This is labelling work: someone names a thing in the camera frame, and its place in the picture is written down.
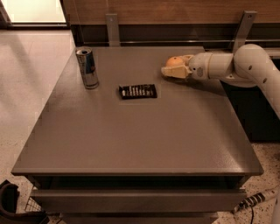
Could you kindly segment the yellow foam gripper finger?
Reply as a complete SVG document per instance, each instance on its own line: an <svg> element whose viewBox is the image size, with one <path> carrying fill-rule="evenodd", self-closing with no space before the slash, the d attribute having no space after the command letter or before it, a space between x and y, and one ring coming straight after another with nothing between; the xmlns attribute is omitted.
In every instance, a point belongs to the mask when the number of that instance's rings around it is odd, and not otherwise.
<svg viewBox="0 0 280 224"><path fill-rule="evenodd" d="M181 61L185 64L185 65L188 65L189 64L189 61L190 61L190 59L193 57L193 55L192 54L190 54L190 55L181 55L180 56L180 59L181 59Z"/></svg>
<svg viewBox="0 0 280 224"><path fill-rule="evenodd" d="M165 77L172 77L177 79L185 79L192 74L188 66L164 66L161 72Z"/></svg>

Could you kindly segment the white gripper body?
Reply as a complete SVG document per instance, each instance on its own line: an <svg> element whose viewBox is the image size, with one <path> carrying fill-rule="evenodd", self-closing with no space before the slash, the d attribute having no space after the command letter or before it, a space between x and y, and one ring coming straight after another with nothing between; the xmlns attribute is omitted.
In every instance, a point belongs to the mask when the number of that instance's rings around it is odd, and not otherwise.
<svg viewBox="0 0 280 224"><path fill-rule="evenodd" d="M189 61L189 68L191 69L191 77L195 80L209 79L209 62L212 57L210 52L202 52L195 54Z"/></svg>

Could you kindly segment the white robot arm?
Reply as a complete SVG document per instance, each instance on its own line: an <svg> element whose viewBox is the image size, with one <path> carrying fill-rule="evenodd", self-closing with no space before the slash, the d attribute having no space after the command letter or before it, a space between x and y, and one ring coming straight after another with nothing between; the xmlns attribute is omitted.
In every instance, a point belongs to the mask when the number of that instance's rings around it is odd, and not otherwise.
<svg viewBox="0 0 280 224"><path fill-rule="evenodd" d="M169 58L164 77L181 80L219 80L236 87L258 86L280 118L280 71L259 45L247 44L235 52L201 52Z"/></svg>

